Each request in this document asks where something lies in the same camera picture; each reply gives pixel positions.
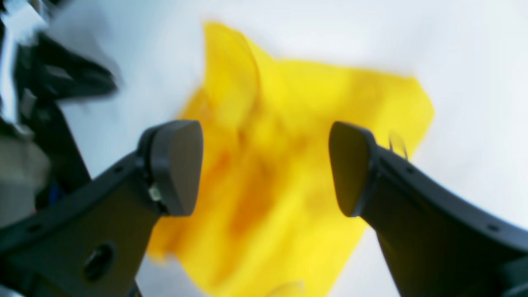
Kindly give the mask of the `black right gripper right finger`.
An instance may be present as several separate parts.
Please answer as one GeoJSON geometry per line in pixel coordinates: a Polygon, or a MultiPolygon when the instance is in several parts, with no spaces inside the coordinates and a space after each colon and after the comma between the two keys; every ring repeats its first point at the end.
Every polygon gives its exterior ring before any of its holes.
{"type": "Polygon", "coordinates": [[[332,124],[329,156],[341,212],[375,230],[402,297],[526,297],[526,230],[454,195],[362,127],[332,124]]]}

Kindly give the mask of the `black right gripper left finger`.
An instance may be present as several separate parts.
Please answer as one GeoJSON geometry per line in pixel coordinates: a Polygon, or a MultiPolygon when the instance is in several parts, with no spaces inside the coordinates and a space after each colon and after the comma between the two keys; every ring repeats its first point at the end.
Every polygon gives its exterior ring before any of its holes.
{"type": "Polygon", "coordinates": [[[155,224],[198,199],[203,129],[174,120],[64,199],[1,229],[1,285],[24,297],[128,297],[155,224]]]}

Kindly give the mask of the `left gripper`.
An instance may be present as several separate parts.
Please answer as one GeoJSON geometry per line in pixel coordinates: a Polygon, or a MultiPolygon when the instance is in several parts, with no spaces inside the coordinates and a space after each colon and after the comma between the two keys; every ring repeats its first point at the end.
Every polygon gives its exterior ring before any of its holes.
{"type": "Polygon", "coordinates": [[[60,103],[117,90],[114,75],[49,34],[64,0],[1,2],[1,226],[90,177],[60,103]]]}

